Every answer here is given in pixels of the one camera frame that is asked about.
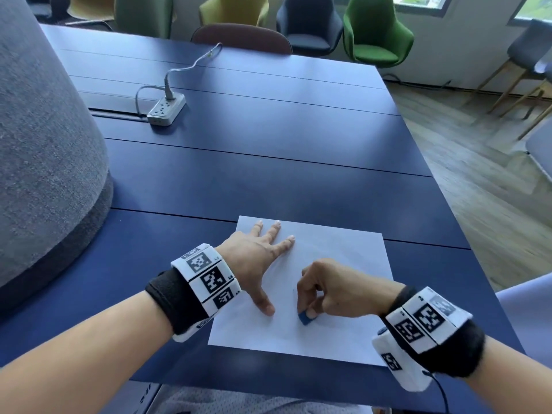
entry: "hand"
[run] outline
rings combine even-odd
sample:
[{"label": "hand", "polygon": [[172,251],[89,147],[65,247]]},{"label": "hand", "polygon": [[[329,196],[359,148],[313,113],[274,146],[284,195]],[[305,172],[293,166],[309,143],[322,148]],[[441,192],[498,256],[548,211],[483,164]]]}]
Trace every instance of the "hand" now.
[{"label": "hand", "polygon": [[[322,258],[302,270],[297,283],[297,311],[306,310],[314,319],[321,313],[342,317],[387,314],[404,285],[389,279],[369,276]],[[317,298],[316,291],[324,292]]]},{"label": "hand", "polygon": [[291,235],[281,243],[272,245],[280,226],[280,221],[275,222],[267,233],[260,237],[263,221],[259,221],[249,234],[234,232],[216,248],[238,279],[242,290],[247,292],[261,312],[268,316],[272,316],[276,309],[261,287],[263,274],[278,256],[295,244],[295,237]]}]

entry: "eraser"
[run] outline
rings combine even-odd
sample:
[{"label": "eraser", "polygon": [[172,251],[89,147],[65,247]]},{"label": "eraser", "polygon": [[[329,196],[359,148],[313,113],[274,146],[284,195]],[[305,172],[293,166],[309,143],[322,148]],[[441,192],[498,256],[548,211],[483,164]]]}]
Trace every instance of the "eraser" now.
[{"label": "eraser", "polygon": [[307,317],[307,311],[306,310],[299,314],[299,319],[301,320],[303,325],[308,325],[313,321],[309,317]]}]

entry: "table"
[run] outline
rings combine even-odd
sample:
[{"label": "table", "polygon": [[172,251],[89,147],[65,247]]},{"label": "table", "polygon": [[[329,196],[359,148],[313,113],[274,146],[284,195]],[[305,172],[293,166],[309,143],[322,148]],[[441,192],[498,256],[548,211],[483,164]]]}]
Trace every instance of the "table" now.
[{"label": "table", "polygon": [[[206,49],[43,30],[83,98],[106,107]],[[188,104],[168,128],[95,118],[113,209],[64,275],[0,320],[0,365],[142,290],[183,250],[220,243],[239,215],[382,232],[394,278],[435,288],[523,351],[375,68],[224,48],[195,71],[172,80]],[[412,394],[382,367],[207,346],[209,331],[168,343],[133,379],[443,411],[435,384]],[[440,380],[451,412],[489,412],[462,382]]]}]

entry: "power strip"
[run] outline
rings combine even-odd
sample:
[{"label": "power strip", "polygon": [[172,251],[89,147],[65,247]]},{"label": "power strip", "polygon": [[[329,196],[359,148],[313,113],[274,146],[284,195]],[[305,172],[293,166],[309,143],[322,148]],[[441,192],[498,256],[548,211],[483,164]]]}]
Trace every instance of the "power strip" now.
[{"label": "power strip", "polygon": [[175,98],[167,100],[163,97],[146,115],[150,124],[158,126],[169,126],[175,121],[176,117],[186,104],[186,97],[182,93],[173,92]]}]

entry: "white paper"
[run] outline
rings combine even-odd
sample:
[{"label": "white paper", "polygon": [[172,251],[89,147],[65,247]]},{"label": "white paper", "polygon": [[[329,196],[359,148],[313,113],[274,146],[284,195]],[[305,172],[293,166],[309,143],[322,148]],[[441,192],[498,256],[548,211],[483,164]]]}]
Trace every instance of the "white paper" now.
[{"label": "white paper", "polygon": [[[259,219],[240,216],[236,230],[249,232]],[[261,235],[275,221],[263,222]],[[293,248],[263,277],[263,288],[276,308],[274,316],[261,313],[249,295],[241,293],[215,316],[209,344],[385,366],[372,347],[372,338],[383,327],[377,316],[350,319],[322,314],[304,326],[297,315],[296,289],[301,270],[321,257],[392,279],[382,235],[282,221],[275,243],[292,234]]]}]

